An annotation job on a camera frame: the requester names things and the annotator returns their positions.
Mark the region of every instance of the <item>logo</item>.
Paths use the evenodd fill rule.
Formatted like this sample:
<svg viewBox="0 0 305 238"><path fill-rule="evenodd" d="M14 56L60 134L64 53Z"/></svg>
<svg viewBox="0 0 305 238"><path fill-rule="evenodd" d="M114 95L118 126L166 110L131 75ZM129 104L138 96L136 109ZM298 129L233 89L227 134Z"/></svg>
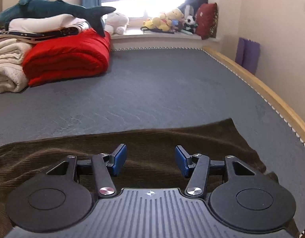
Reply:
<svg viewBox="0 0 305 238"><path fill-rule="evenodd" d="M147 192L146 194L147 194L148 196L153 196L153 195L155 195L156 193L153 192L153 191L149 191L149 192Z"/></svg>

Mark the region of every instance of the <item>wooden bed frame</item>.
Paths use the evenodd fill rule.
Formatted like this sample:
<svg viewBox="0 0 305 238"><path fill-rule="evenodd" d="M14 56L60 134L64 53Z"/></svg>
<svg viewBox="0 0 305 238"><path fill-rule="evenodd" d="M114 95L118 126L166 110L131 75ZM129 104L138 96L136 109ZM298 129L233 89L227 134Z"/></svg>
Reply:
<svg viewBox="0 0 305 238"><path fill-rule="evenodd" d="M285 101L283 101L273 90L271 90L271 88L269 88L266 84L241 67L239 64L215 51L209 46L204 46L202 49L223 63L231 71L236 73L250 86L252 86L252 88L254 88L259 94L261 94L284 117L284 119L288 121L288 123L298 134L297 137L299 136L302 142L305 143L305 122Z"/></svg>

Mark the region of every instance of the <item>folded red comforter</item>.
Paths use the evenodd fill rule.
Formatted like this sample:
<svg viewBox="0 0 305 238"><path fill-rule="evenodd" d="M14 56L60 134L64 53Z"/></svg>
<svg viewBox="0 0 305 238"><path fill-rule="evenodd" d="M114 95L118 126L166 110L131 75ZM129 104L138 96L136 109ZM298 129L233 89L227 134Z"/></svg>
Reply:
<svg viewBox="0 0 305 238"><path fill-rule="evenodd" d="M23 70L29 86L61 79L93 76L109 64L110 35L99 36L92 28L76 36L46 40L26 55Z"/></svg>

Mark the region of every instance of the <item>blue gripper pad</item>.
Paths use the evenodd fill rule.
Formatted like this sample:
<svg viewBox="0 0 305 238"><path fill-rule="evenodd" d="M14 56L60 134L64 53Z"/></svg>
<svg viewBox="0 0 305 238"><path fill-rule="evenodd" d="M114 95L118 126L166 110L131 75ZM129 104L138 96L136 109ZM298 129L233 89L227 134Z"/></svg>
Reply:
<svg viewBox="0 0 305 238"><path fill-rule="evenodd" d="M126 145L123 145L120 148L119 152L115 155L114 164L112 165L110 172L111 176L117 176L120 173L126 161L126 158L127 158L127 147Z"/></svg>
<svg viewBox="0 0 305 238"><path fill-rule="evenodd" d="M177 163L177 166L179 167L181 174L185 178L190 178L193 172L193 168L190 168L188 166L188 161L186 157L182 154L181 150L176 147L175 148L175 160Z"/></svg>

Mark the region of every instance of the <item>cream fleece blanket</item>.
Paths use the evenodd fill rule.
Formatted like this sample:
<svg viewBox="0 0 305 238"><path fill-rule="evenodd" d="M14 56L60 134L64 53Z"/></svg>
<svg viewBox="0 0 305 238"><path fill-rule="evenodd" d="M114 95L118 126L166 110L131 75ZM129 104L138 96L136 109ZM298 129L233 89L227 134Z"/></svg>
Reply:
<svg viewBox="0 0 305 238"><path fill-rule="evenodd" d="M19 42L16 38L0 41L0 63L21 64L25 53L32 48L31 44Z"/></svg>
<svg viewBox="0 0 305 238"><path fill-rule="evenodd" d="M21 65L0 63L0 93L20 92L28 85Z"/></svg>

